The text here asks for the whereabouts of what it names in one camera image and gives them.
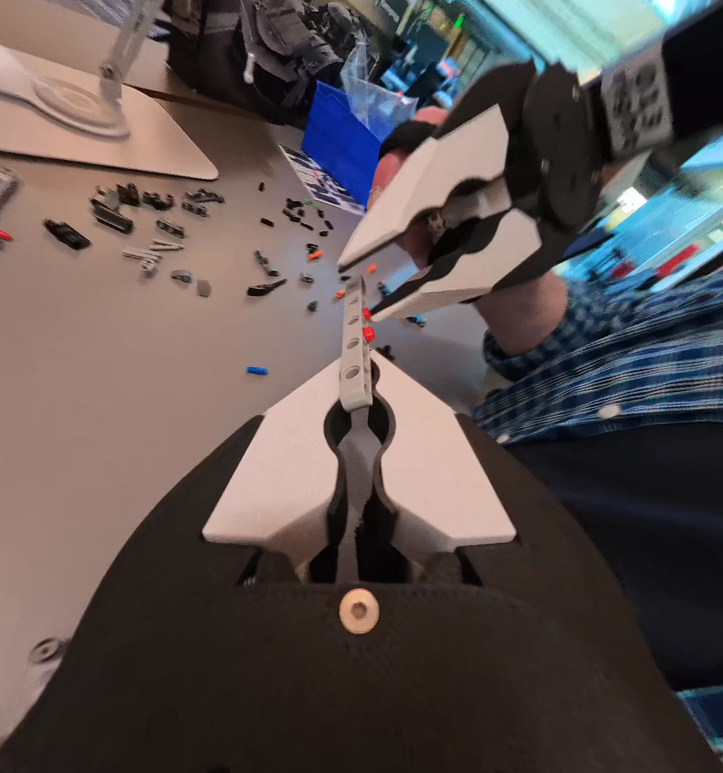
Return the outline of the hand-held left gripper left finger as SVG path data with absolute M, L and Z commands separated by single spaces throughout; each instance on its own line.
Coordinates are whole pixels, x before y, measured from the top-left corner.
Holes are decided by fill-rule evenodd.
M 335 360 L 265 411 L 203 527 L 207 542 L 283 554 L 313 582 L 336 580 L 348 516 L 340 444 L 352 428 L 339 385 Z

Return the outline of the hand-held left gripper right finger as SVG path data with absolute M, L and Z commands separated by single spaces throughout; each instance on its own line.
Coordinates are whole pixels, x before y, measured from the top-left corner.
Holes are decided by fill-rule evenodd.
M 466 416 L 373 354 L 372 580 L 406 583 L 439 554 L 512 543 L 517 531 L 466 434 Z

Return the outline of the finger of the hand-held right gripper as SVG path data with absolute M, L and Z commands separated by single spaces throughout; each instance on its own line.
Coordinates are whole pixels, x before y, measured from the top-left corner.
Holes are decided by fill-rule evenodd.
M 371 309 L 371 321 L 404 319 L 490 292 L 541 247 L 537 222 L 518 209 L 466 224 L 466 238 Z
M 417 217 L 443 208 L 463 183 L 485 185 L 498 179 L 507 151 L 508 131 L 499 104 L 444 136 L 427 138 L 367 209 L 338 260 L 338 271 L 395 241 Z

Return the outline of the grey lego beam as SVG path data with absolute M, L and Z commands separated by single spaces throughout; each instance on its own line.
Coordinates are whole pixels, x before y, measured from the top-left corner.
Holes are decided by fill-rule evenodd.
M 343 409 L 352 413 L 373 403 L 372 365 L 369 344 L 362 334 L 362 328 L 369 325 L 362 316 L 362 308 L 367 307 L 363 278 L 351 278 L 345 290 L 339 399 Z

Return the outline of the person's right forearm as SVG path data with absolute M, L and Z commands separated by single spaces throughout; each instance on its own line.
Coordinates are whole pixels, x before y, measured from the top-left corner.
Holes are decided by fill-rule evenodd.
M 593 362 L 609 352 L 677 345 L 723 330 L 723 268 L 641 297 L 610 295 L 597 283 L 550 272 L 492 291 L 475 307 L 487 327 L 486 362 L 517 382 L 571 355 Z

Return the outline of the lego instruction booklet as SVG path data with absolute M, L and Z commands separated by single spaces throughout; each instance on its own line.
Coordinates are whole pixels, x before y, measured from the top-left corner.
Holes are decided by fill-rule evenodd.
M 356 216 L 365 214 L 365 207 L 310 156 L 286 145 L 278 144 L 278 147 L 316 208 L 333 207 Z

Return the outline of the scattered small lego pieces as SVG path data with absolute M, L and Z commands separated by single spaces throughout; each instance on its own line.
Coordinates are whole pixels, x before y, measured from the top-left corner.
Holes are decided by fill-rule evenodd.
M 135 205 L 137 203 L 136 199 L 138 192 L 139 190 L 133 184 L 128 186 L 118 186 L 115 190 L 111 191 L 105 191 L 103 188 L 98 188 L 98 197 L 94 197 L 91 200 L 94 218 L 105 227 L 113 228 L 123 235 L 130 235 L 135 227 L 134 222 L 120 212 L 118 205 Z M 142 198 L 145 205 L 154 207 L 155 210 L 160 213 L 168 212 L 168 210 L 176 203 L 172 196 L 161 197 L 158 196 L 156 192 L 144 191 Z M 199 188 L 195 192 L 185 192 L 185 196 L 181 201 L 181 208 L 182 211 L 190 213 L 193 216 L 207 218 L 209 217 L 209 210 L 207 207 L 209 203 L 224 204 L 224 202 L 225 199 L 216 192 L 205 188 Z M 302 202 L 289 199 L 287 204 L 287 207 L 283 211 L 284 214 L 294 223 L 298 223 L 303 227 L 311 229 L 312 225 L 304 219 Z M 174 223 L 166 217 L 158 217 L 155 221 L 155 227 L 164 234 L 171 236 L 172 240 L 153 239 L 153 244 L 147 249 L 126 246 L 122 250 L 122 255 L 124 257 L 139 262 L 140 270 L 146 277 L 153 275 L 157 271 L 160 261 L 166 254 L 180 252 L 185 248 L 185 227 Z M 91 241 L 68 223 L 45 219 L 44 228 L 58 241 L 69 246 L 73 250 L 83 250 L 91 246 Z M 269 280 L 263 284 L 250 285 L 247 289 L 247 295 L 253 298 L 264 297 L 265 295 L 272 293 L 276 288 L 284 285 L 287 282 L 287 279 L 276 270 L 269 259 L 260 250 L 257 250 L 254 256 L 258 265 L 265 271 Z M 183 269 L 174 270 L 170 276 L 173 281 L 183 285 L 196 285 L 197 294 L 201 297 L 208 298 L 211 295 L 210 282 L 200 278 L 193 278 L 190 271 L 185 271 Z M 350 278 L 343 280 L 343 286 L 336 293 L 336 298 L 338 300 L 345 298 L 348 302 L 358 301 L 363 297 L 364 283 L 354 283 Z

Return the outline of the person's right hand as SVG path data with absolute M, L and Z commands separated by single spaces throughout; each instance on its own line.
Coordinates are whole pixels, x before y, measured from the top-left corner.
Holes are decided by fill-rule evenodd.
M 449 111 L 444 108 L 428 106 L 418 110 L 414 120 L 431 124 L 432 126 L 439 126 L 446 120 L 448 115 Z M 393 149 L 381 157 L 375 170 L 370 196 L 367 200 L 367 210 L 371 210 L 375 206 L 380 195 L 395 179 L 409 154 L 409 151 L 405 149 Z M 412 258 L 414 265 L 419 270 L 423 270 L 428 266 L 428 256 L 433 247 L 433 242 L 426 222 L 418 221 L 411 225 L 409 230 L 395 241 L 395 244 Z

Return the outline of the blue cardboard box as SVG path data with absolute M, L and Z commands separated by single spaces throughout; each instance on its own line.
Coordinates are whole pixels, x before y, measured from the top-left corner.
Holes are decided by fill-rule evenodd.
M 363 206 L 373 185 L 380 145 L 350 110 L 345 92 L 316 82 L 301 149 Z

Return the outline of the clear plastic bag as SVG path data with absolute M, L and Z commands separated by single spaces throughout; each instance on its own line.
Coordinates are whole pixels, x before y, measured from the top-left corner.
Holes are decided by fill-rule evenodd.
M 340 79 L 352 114 L 383 141 L 398 125 L 414 119 L 418 103 L 413 97 L 389 91 L 371 81 L 368 50 L 367 39 L 358 39 L 347 56 Z

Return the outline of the black backpack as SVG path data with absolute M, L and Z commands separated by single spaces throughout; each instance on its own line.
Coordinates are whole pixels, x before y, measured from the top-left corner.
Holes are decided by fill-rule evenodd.
M 173 1 L 169 68 L 195 93 L 303 128 L 319 83 L 340 73 L 364 20 L 345 2 Z

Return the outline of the person's dark clothing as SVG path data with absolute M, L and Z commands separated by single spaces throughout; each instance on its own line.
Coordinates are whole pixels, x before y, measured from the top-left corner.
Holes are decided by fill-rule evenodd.
M 723 685 L 723 423 L 504 447 L 579 520 L 671 686 Z

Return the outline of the round metal table fitting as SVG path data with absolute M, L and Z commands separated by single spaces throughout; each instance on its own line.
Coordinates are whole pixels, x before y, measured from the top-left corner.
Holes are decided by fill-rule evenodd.
M 32 666 L 44 666 L 63 658 L 68 638 L 49 637 L 38 642 L 28 653 L 27 662 Z

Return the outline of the silver flat stand base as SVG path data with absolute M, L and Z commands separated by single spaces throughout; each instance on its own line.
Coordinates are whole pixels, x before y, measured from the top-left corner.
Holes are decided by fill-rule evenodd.
M 7 49 L 23 67 L 40 76 L 97 91 L 98 79 L 90 73 Z M 129 135 L 110 139 L 73 129 L 24 103 L 0 97 L 0 152 L 201 181 L 218 178 L 213 163 L 152 98 L 124 86 L 122 109 Z

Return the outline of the clear round-based stand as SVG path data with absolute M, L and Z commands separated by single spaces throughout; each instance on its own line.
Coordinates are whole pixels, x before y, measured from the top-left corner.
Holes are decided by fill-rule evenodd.
M 98 68 L 97 91 L 26 69 L 0 45 L 0 97 L 24 103 L 47 117 L 110 139 L 129 135 L 122 109 L 124 79 L 133 67 L 162 2 L 132 2 L 128 20 Z

